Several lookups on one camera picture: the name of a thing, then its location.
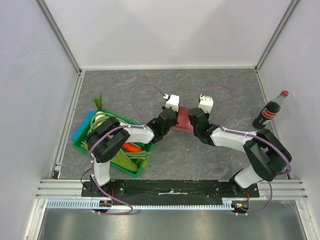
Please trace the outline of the green long beans bundle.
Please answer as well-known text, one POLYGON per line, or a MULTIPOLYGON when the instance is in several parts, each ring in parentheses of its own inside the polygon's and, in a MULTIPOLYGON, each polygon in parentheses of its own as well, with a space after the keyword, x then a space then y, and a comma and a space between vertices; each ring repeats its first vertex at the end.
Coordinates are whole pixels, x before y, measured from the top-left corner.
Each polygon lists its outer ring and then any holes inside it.
POLYGON ((98 111, 90 120, 89 122, 89 129, 84 131, 84 140, 81 141, 80 147, 86 151, 88 151, 88 144, 86 142, 86 137, 90 134, 93 130, 99 127, 105 120, 109 119, 110 117, 114 117, 114 115, 110 113, 106 113, 103 111, 98 111))

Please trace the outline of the green plastic basket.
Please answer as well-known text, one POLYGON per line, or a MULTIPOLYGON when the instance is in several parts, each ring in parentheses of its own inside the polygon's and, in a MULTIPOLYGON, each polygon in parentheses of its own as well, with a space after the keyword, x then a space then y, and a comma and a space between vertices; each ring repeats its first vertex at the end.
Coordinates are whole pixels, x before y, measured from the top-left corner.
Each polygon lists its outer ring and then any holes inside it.
MULTIPOLYGON (((116 115, 107 110, 90 110, 71 137, 71 139, 73 140, 73 147, 87 154, 89 151, 87 144, 87 135, 98 126, 95 121, 99 118, 106 120, 112 116, 116 117, 117 120, 125 124, 138 124, 133 120, 124 118, 120 115, 116 115)), ((126 143, 121 148, 121 150, 118 151, 116 156, 111 159, 110 166, 115 167, 116 169, 132 177, 137 177, 139 176, 141 171, 148 166, 154 146, 155 145, 151 143, 126 143)))

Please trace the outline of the orange carrot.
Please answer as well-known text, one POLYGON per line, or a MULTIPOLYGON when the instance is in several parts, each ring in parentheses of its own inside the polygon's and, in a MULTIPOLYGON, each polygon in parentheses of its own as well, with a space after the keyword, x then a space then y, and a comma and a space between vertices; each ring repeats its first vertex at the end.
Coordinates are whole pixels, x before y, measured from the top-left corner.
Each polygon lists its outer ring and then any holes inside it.
POLYGON ((142 151, 142 149, 139 146, 136 146, 129 142, 124 143, 122 147, 130 153, 138 153, 142 151))

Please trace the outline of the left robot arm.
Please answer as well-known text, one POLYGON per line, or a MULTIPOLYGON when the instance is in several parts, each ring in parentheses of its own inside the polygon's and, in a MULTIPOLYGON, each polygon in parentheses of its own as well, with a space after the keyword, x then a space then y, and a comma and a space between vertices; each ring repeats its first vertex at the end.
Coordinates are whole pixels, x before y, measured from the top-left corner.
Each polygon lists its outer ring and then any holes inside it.
POLYGON ((115 117, 105 120, 86 138, 91 157, 91 177, 97 186, 110 180, 110 162, 125 143, 155 144, 178 124, 178 106, 164 106, 146 125, 125 124, 115 117))

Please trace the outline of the green leafy vegetable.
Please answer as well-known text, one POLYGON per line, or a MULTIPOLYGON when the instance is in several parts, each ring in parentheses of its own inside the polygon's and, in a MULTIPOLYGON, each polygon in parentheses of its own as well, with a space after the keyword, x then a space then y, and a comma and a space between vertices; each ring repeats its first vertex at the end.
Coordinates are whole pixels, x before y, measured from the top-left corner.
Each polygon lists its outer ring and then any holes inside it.
POLYGON ((116 153, 115 157, 111 159, 111 162, 121 168, 130 171, 137 172, 140 167, 146 168, 149 163, 151 151, 144 150, 144 144, 132 143, 142 149, 141 152, 128 152, 123 147, 116 153))

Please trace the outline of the cola glass bottle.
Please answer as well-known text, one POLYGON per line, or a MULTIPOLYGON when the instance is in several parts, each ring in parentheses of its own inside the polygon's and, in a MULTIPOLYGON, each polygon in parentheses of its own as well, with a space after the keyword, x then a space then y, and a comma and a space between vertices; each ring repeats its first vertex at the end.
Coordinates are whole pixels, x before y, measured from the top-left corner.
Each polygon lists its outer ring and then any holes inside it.
POLYGON ((287 90, 283 90, 276 98, 270 100, 260 111, 259 115, 253 120, 252 126, 257 130, 265 128, 281 110, 283 102, 288 95, 289 92, 287 90))

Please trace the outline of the blue flat board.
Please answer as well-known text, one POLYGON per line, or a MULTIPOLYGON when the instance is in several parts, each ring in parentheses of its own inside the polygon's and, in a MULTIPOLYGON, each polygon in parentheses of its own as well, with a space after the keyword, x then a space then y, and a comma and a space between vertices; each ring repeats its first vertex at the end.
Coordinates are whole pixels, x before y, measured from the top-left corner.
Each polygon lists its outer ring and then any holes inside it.
POLYGON ((85 116, 81 124, 77 127, 77 129, 74 131, 74 133, 71 135, 70 139, 72 141, 76 140, 83 130, 86 128, 86 125, 91 121, 92 117, 95 115, 95 110, 90 110, 89 113, 85 116))

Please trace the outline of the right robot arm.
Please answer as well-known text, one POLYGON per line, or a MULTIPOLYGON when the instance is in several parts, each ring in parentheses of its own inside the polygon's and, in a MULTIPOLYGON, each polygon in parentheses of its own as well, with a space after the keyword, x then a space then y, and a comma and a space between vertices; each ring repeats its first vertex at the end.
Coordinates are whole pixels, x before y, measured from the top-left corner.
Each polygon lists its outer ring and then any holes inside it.
POLYGON ((226 147, 247 155, 250 166, 238 171, 229 182, 234 188, 246 189, 260 182, 271 182, 291 170, 292 156, 275 135, 268 129, 245 132, 223 128, 209 123, 209 114, 195 107, 187 116, 193 126, 193 134, 204 144, 226 147))

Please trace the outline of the pink paper box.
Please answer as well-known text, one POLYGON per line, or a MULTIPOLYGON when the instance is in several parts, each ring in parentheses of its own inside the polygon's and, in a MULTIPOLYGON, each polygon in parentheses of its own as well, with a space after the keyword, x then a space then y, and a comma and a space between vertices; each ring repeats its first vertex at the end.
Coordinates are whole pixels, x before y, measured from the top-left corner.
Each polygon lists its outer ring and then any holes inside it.
POLYGON ((187 107, 179 106, 177 125, 173 127, 174 129, 191 133, 193 132, 194 128, 190 124, 190 120, 188 117, 189 110, 190 109, 187 107))

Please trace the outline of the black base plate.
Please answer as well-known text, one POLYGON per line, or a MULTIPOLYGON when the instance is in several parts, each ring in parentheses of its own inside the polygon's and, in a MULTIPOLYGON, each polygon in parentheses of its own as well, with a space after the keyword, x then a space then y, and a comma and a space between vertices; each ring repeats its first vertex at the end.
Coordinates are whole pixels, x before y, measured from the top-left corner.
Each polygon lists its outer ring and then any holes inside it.
POLYGON ((259 198, 256 184, 236 190, 228 181, 174 179, 116 179, 101 187, 105 192, 130 205, 214 204, 223 198, 259 198))

